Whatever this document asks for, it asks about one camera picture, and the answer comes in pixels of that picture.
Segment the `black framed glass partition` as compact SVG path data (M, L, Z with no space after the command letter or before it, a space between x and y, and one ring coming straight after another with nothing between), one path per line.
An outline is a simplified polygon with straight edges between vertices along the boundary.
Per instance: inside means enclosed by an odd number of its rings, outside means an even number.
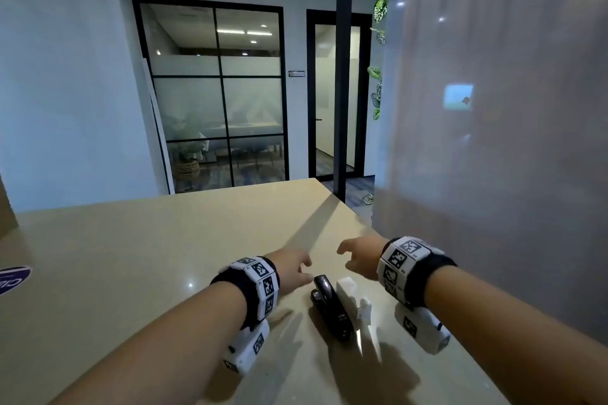
M132 0L168 142L203 144L200 174L176 194L288 181L284 9L207 0ZM282 154L196 135L211 123L283 125Z

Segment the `person's right forearm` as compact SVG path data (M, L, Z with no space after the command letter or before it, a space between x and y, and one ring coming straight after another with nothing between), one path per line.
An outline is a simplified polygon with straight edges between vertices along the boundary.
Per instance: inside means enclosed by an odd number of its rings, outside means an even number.
M455 266L424 301L515 405L608 405L608 347Z

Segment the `white leaning board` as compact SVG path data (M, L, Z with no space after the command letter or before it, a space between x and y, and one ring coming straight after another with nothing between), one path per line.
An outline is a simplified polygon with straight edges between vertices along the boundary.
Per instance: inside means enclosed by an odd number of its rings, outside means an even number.
M161 153L161 159L163 164L163 171L165 175L165 182L167 184L167 190L169 195L176 194L173 173L171 169L171 160L168 153L165 133L163 131L163 125L161 120L161 113L157 102L156 91L154 87L154 81L151 76L148 59L145 57L141 58L143 74L147 83L148 93L151 101L151 108L153 110L153 117L155 120L156 133L159 140L159 149Z

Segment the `black marker wristband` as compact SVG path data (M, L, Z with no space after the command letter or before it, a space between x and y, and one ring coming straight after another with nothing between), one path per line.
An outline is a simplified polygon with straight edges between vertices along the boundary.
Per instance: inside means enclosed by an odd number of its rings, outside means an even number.
M280 290L277 268L266 257L243 257L225 266L210 284L228 282L236 286L247 303L241 330L253 329L275 309Z
M426 308L424 300L430 276L445 266L457 266L436 247L416 237L389 240L377 266L384 290L409 309Z

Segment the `brown cardboard box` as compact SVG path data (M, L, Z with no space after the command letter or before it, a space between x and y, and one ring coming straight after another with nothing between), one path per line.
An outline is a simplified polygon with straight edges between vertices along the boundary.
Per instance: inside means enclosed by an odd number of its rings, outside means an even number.
M11 207L7 190L0 175L0 241L18 230L17 217Z

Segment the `black framed glass door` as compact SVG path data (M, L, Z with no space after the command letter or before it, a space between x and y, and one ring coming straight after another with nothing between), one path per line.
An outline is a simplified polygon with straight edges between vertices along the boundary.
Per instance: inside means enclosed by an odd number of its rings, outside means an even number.
M346 123L346 177L364 176L369 110L372 15L351 15ZM336 98L336 13L307 10L308 175L333 178Z

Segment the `white meeting table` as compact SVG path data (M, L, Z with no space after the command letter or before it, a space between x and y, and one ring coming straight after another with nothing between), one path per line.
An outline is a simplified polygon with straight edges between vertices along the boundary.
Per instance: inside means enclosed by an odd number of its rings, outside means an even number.
M279 147L280 155L283 151L284 134L283 125L276 122L211 123L196 133L205 140L227 138L231 148L238 152L274 152Z

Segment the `person's left hand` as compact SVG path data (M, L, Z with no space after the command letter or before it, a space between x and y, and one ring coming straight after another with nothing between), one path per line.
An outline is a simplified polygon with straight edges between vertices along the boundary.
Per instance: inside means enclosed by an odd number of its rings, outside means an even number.
M295 258L296 252L308 252L303 249L282 248L264 255L275 266L279 279L279 295L284 297L302 286L295 286Z

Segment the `person's right hand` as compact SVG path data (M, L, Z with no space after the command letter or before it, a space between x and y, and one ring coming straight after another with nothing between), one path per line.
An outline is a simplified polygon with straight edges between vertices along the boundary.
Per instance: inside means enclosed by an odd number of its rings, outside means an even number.
M361 240L364 253L364 275L362 277L377 281L377 267L389 240L380 235L365 235L346 240Z

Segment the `person's left forearm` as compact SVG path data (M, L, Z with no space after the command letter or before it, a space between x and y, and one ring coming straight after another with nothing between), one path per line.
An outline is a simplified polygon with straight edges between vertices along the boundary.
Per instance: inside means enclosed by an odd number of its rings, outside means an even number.
M49 405L195 405L247 312L213 283L117 347Z

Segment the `small white box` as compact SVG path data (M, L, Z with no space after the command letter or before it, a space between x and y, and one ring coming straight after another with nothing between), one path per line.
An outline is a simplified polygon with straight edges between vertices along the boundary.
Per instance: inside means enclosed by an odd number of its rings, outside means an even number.
M344 306L347 315L357 326L367 326L372 323L372 301L362 293L357 283L350 277L338 279L336 292Z

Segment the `black stapler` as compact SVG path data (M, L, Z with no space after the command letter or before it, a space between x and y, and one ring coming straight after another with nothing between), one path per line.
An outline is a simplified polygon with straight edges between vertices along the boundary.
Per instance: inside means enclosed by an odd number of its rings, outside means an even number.
M313 283L315 288L310 292L313 307L339 342L349 342L354 335L354 326L336 290L324 274L315 276Z

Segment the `black pillar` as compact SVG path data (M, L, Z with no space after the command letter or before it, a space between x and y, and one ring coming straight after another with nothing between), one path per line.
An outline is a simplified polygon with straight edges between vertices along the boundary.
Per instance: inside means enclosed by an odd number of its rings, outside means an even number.
M346 194L351 20L352 0L336 0L334 167L332 193L343 203L345 202Z

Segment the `round purple sticker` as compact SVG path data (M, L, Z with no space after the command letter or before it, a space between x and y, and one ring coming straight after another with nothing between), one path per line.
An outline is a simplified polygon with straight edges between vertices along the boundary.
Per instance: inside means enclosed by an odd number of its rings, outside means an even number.
M13 266L0 269L0 296L17 288L31 275L29 266Z

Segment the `potted plant in woven basket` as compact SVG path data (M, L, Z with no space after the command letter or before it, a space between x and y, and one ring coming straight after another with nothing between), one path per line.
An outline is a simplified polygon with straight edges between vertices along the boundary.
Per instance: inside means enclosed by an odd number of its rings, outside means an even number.
M177 181L191 181L200 174L201 142L168 142L171 173Z

